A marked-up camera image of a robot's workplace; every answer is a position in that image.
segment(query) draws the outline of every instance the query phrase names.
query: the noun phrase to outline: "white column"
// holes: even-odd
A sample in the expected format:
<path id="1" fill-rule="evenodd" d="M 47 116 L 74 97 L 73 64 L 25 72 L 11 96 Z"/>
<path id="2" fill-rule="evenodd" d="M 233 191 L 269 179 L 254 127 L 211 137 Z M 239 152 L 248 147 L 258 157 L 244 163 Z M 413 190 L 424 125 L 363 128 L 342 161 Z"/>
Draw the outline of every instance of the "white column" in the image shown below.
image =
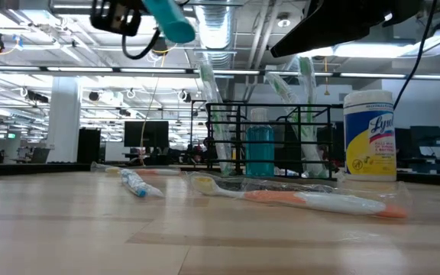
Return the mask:
<path id="1" fill-rule="evenodd" d="M 47 162 L 77 160 L 81 94 L 78 78 L 53 78 L 47 136 L 50 153 Z"/>

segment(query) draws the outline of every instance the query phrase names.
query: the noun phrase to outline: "wooden table surface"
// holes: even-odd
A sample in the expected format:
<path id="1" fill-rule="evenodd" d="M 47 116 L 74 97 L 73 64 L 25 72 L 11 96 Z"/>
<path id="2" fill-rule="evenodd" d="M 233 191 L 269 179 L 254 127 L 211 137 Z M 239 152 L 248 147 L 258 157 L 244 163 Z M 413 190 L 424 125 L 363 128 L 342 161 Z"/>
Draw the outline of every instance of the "wooden table surface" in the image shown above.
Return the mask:
<path id="1" fill-rule="evenodd" d="M 0 274 L 440 274 L 440 187 L 406 221 L 206 197 L 179 177 L 0 177 Z"/>

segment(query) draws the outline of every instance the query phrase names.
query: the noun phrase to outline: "lysol wipes container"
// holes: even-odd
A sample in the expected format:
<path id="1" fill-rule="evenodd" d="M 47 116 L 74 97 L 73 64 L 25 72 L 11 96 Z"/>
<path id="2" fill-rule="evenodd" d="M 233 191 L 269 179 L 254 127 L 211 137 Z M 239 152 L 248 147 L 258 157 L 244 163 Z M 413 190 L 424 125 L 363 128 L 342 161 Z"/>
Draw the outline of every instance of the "lysol wipes container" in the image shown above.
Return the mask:
<path id="1" fill-rule="evenodd" d="M 344 98 L 345 170 L 348 180 L 395 181 L 392 93 L 352 92 Z"/>

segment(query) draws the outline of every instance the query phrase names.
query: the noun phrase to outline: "white lid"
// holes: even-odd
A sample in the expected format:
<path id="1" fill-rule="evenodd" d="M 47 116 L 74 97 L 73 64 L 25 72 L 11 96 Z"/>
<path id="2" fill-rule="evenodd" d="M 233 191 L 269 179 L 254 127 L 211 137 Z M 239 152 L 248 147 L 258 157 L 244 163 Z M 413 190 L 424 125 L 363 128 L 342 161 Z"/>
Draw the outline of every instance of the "white lid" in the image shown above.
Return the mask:
<path id="1" fill-rule="evenodd" d="M 267 121 L 267 109 L 266 108 L 253 108 L 251 110 L 251 121 L 266 122 Z"/>
<path id="2" fill-rule="evenodd" d="M 393 104 L 393 93 L 383 90 L 352 92 L 344 97 L 344 107 L 361 103 L 385 102 Z"/>

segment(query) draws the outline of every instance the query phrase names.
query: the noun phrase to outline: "black cable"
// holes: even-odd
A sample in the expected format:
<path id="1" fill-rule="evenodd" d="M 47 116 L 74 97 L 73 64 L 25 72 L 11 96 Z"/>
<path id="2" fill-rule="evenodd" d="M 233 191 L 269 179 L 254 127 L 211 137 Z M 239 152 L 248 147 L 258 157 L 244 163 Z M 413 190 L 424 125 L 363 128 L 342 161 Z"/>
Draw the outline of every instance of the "black cable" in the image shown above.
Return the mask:
<path id="1" fill-rule="evenodd" d="M 143 57 L 145 57 L 150 52 L 150 50 L 152 50 L 152 47 L 157 42 L 157 38 L 159 38 L 159 35 L 160 35 L 160 30 L 159 30 L 159 28 L 157 28 L 156 32 L 154 33 L 152 39 L 150 40 L 149 44 L 145 47 L 145 49 L 142 50 L 142 52 L 139 53 L 138 55 L 133 56 L 133 55 L 131 55 L 131 54 L 129 54 L 127 52 L 127 36 L 123 34 L 121 36 L 121 50 L 123 51 L 123 54 L 126 57 L 130 58 L 131 60 L 142 59 Z"/>
<path id="2" fill-rule="evenodd" d="M 432 25 L 432 19 L 434 18 L 436 6 L 437 6 L 437 0 L 433 0 L 431 9 L 429 11 L 429 18 L 427 18 L 427 25 L 425 26 L 424 35 L 422 37 L 422 41 L 420 42 L 419 53 L 417 54 L 416 64 L 414 65 L 412 72 L 406 78 L 406 81 L 403 84 L 403 87 L 400 90 L 398 97 L 396 98 L 395 104 L 393 105 L 393 109 L 396 109 L 396 106 L 398 105 L 398 102 L 400 102 L 400 98 L 402 97 L 403 91 L 405 91 L 405 88 L 409 85 L 410 80 L 413 78 L 413 75 L 416 74 L 417 68 L 419 67 L 420 60 L 422 59 L 422 55 L 424 53 L 425 40 L 427 39 L 427 35 L 429 34 L 429 30 Z"/>

